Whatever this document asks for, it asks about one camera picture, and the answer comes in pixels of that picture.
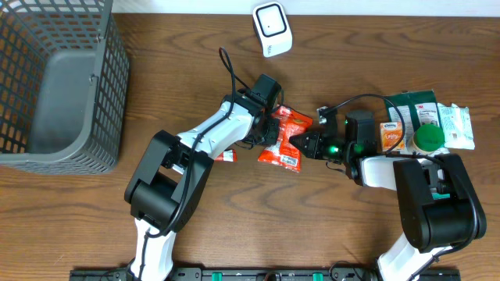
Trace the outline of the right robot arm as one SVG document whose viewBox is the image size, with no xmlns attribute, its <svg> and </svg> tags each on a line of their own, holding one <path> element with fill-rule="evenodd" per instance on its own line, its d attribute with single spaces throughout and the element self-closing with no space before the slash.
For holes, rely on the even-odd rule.
<svg viewBox="0 0 500 281">
<path fill-rule="evenodd" d="M 457 154 L 401 155 L 377 151 L 373 114 L 347 113 L 345 134 L 337 134 L 335 115 L 323 132 L 290 137 L 305 157 L 345 165 L 345 174 L 362 187 L 396 192 L 403 233 L 377 259 L 379 280 L 417 280 L 440 257 L 484 236 L 487 220 L 462 159 Z"/>
</svg>

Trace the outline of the red snack bag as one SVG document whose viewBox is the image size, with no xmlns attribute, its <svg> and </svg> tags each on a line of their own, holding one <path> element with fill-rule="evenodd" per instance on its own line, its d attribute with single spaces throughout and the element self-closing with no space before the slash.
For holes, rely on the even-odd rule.
<svg viewBox="0 0 500 281">
<path fill-rule="evenodd" d="M 290 137 L 304 133 L 313 124 L 313 119 L 285 106 L 279 107 L 273 117 L 279 119 L 277 142 L 266 147 L 258 161 L 299 173 L 301 152 L 290 143 Z"/>
</svg>

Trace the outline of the green-lid seasoning jar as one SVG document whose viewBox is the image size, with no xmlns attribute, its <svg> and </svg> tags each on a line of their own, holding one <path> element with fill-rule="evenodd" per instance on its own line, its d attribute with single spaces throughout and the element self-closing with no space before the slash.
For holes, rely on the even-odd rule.
<svg viewBox="0 0 500 281">
<path fill-rule="evenodd" d="M 432 123 L 423 124 L 410 137 L 408 151 L 418 154 L 432 154 L 445 144 L 445 135 L 442 128 Z"/>
</svg>

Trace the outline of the small orange packet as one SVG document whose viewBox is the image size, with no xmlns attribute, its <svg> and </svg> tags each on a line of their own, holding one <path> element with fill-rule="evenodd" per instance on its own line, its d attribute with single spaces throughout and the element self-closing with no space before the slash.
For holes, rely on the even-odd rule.
<svg viewBox="0 0 500 281">
<path fill-rule="evenodd" d="M 380 142 L 382 151 L 388 151 L 396 143 L 398 145 L 393 148 L 393 151 L 404 151 L 405 141 L 401 122 L 389 122 L 380 124 Z"/>
</svg>

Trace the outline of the teal tissue packet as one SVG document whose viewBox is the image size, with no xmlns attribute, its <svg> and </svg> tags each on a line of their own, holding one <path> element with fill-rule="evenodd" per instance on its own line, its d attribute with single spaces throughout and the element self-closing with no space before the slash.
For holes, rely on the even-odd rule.
<svg viewBox="0 0 500 281">
<path fill-rule="evenodd" d="M 445 106 L 441 103 L 437 104 L 437 109 L 445 135 L 445 147 L 474 150 L 470 110 L 467 107 L 460 108 L 456 104 Z"/>
</svg>

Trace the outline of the green 3M product package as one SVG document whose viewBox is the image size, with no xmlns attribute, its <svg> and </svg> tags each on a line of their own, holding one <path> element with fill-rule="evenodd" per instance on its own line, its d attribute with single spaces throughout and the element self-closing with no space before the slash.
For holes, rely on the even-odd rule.
<svg viewBox="0 0 500 281">
<path fill-rule="evenodd" d="M 410 153 L 407 146 L 410 137 L 421 125 L 432 123 L 441 128 L 434 92 L 428 90 L 396 94 L 387 97 L 384 103 L 391 121 L 401 122 L 404 126 L 405 150 L 401 151 L 401 153 L 404 155 L 423 155 Z M 435 156 L 440 154 L 449 154 L 449 150 L 445 148 L 445 145 L 428 155 Z"/>
</svg>

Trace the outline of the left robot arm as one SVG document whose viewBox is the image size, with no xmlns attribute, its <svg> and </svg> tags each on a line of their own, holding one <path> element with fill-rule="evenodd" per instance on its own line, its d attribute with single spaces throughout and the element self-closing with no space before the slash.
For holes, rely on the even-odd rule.
<svg viewBox="0 0 500 281">
<path fill-rule="evenodd" d="M 281 90 L 234 93 L 195 128 L 154 135 L 124 193 L 137 227 L 127 279 L 167 279 L 176 235 L 198 207 L 216 157 L 238 141 L 260 145 L 275 137 L 278 122 L 272 115 L 282 103 Z"/>
</svg>

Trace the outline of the red stick packet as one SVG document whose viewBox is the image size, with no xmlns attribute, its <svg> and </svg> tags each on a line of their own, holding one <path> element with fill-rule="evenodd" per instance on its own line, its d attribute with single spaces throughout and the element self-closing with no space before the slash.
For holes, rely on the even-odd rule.
<svg viewBox="0 0 500 281">
<path fill-rule="evenodd" d="M 237 153 L 234 149 L 227 149 L 221 152 L 216 158 L 218 162 L 236 162 L 238 160 Z"/>
</svg>

